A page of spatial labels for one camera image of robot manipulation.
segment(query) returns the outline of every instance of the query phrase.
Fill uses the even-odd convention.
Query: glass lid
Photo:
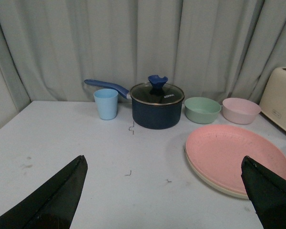
[[[183,91],[166,83],[162,88],[155,88],[151,83],[141,83],[130,90],[132,99],[149,105],[170,105],[184,99]]]

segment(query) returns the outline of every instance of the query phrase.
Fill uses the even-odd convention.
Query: navy blue saucepan
[[[149,129],[167,129],[176,125],[180,120],[184,93],[177,86],[166,83],[168,78],[158,75],[148,77],[149,83],[140,83],[127,90],[115,84],[87,79],[88,85],[111,88],[132,100],[133,120]]]

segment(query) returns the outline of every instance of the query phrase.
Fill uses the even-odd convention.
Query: plate
[[[207,184],[238,198],[248,199],[241,178],[245,156],[286,180],[286,157],[262,136],[231,125],[207,125],[194,130],[185,145],[195,173]]]

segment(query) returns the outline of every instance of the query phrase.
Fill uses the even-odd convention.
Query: white table
[[[262,116],[236,125],[220,114],[213,124],[249,129],[286,155],[286,135]],[[0,215],[85,155],[88,173],[72,229],[263,228],[249,200],[216,191],[192,171],[184,145],[203,125],[184,110],[169,129],[132,125],[131,104],[119,104],[117,117],[104,121],[95,103],[31,103],[0,130]]]

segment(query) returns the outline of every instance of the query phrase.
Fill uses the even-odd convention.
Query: lid knob
[[[168,78],[166,76],[161,78],[158,75],[151,75],[148,76],[148,80],[154,89],[161,89],[163,85],[168,81]]]

